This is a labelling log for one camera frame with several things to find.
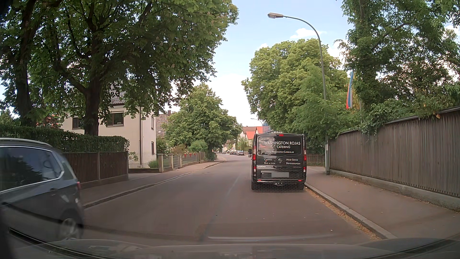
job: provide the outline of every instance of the sidewalk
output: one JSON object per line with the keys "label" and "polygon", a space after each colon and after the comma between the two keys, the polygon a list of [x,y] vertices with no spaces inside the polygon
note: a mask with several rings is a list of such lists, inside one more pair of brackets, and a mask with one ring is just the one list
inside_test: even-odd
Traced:
{"label": "sidewalk", "polygon": [[449,238],[460,233],[460,213],[340,176],[327,176],[324,167],[309,166],[306,185],[399,238]]}
{"label": "sidewalk", "polygon": [[84,204],[85,208],[91,207],[93,205],[112,200],[128,193],[148,188],[153,185],[172,180],[173,178],[180,177],[184,174],[189,174],[225,161],[226,159],[221,157],[214,162],[189,165],[165,173],[152,174],[147,177],[130,177],[129,181],[115,182],[112,184],[83,189],[80,191],[81,202]]}

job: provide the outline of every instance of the license plate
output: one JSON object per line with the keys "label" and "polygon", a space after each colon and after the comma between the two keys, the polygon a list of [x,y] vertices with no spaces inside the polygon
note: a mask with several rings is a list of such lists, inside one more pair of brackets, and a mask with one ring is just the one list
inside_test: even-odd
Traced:
{"label": "license plate", "polygon": [[289,172],[272,172],[271,177],[272,178],[289,177]]}

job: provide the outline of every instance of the car hood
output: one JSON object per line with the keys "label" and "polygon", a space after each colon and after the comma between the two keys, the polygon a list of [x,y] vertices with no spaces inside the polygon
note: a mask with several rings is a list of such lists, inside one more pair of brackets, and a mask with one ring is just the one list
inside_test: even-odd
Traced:
{"label": "car hood", "polygon": [[460,242],[434,238],[399,238],[359,245],[212,244],[149,247],[100,239],[60,241],[16,252],[18,259],[98,257],[110,259],[297,259],[297,258],[456,258]]}

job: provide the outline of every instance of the car wheel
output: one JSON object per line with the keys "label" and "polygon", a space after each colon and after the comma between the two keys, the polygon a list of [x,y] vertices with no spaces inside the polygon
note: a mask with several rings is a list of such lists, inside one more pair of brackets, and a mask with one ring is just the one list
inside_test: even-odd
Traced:
{"label": "car wheel", "polygon": [[59,230],[57,232],[57,240],[74,240],[80,239],[82,234],[82,229],[79,224],[80,220],[76,219],[74,216],[68,215],[64,217],[59,225]]}

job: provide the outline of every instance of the flag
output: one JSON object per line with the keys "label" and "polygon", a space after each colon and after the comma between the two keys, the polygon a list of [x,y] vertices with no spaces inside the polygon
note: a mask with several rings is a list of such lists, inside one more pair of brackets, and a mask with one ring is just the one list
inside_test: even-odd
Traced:
{"label": "flag", "polygon": [[350,109],[353,107],[353,88],[351,85],[353,84],[353,71],[350,74],[350,83],[348,84],[348,92],[346,94],[346,108]]}

